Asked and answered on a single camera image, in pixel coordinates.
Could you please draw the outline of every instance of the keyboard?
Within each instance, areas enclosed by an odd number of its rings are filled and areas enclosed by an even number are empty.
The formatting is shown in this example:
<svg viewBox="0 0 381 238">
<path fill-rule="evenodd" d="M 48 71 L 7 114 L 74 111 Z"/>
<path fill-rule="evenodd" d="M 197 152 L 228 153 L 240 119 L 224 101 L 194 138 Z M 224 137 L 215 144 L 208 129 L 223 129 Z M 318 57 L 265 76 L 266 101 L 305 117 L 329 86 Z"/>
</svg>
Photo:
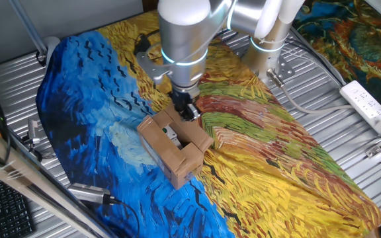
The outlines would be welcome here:
<svg viewBox="0 0 381 238">
<path fill-rule="evenodd" d="M 26 198 L 0 181 L 0 238 L 20 238 L 35 232 Z"/>
</svg>

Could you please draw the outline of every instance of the electrical outlet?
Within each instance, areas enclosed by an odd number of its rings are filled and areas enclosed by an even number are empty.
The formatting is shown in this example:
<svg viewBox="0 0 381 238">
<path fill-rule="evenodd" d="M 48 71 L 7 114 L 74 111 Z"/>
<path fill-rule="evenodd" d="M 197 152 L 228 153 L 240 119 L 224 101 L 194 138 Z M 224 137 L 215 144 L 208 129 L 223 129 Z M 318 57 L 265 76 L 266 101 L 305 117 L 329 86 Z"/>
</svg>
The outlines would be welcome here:
<svg viewBox="0 0 381 238">
<path fill-rule="evenodd" d="M 358 81 L 352 81 L 340 90 L 341 95 L 381 135 L 381 105 Z"/>
</svg>

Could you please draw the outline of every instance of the cardboard box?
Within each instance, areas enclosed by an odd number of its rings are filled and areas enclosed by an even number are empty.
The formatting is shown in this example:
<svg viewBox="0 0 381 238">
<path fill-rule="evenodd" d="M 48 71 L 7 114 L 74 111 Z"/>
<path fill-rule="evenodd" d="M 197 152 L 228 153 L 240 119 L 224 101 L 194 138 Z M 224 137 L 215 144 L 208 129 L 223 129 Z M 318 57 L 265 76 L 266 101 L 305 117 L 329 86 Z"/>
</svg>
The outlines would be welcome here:
<svg viewBox="0 0 381 238">
<path fill-rule="evenodd" d="M 166 126 L 176 132 L 182 150 L 163 132 Z M 201 172 L 204 152 L 214 142 L 197 122 L 183 122 L 173 104 L 152 118 L 145 117 L 138 132 L 142 145 L 176 189 Z"/>
</svg>

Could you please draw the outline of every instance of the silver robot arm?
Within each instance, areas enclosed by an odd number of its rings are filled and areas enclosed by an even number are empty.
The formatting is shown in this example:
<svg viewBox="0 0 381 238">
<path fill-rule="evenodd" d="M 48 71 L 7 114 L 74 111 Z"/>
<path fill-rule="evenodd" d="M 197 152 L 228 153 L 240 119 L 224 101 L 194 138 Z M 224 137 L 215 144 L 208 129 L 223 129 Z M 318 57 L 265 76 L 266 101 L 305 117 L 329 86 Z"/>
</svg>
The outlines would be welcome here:
<svg viewBox="0 0 381 238">
<path fill-rule="evenodd" d="M 160 0 L 159 29 L 164 65 L 155 65 L 147 52 L 136 55 L 153 79 L 170 78 L 171 98 L 183 120 L 200 116 L 195 106 L 199 79 L 205 74 L 208 45 L 222 28 L 265 38 L 278 18 L 282 0 Z"/>
</svg>

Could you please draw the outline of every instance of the patterned fabric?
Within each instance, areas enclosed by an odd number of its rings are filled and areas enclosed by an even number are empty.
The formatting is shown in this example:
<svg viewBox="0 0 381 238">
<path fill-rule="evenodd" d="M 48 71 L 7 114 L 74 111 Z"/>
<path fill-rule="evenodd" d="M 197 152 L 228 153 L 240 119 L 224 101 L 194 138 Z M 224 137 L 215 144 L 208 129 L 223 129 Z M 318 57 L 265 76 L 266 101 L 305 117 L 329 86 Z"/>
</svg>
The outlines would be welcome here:
<svg viewBox="0 0 381 238">
<path fill-rule="evenodd" d="M 294 27 L 381 104 L 381 15 L 364 0 L 307 0 Z"/>
<path fill-rule="evenodd" d="M 209 48 L 199 85 L 199 123 L 215 143 L 201 174 L 175 190 L 136 132 L 170 102 L 169 81 L 154 89 L 133 55 L 138 34 L 157 28 L 151 12 L 56 48 L 36 101 L 71 182 L 131 205 L 141 237 L 359 237 L 381 223 L 380 210 L 227 46 Z M 161 63 L 159 48 L 149 54 Z M 107 224 L 136 233 L 129 211 L 106 210 L 97 212 Z"/>
</svg>

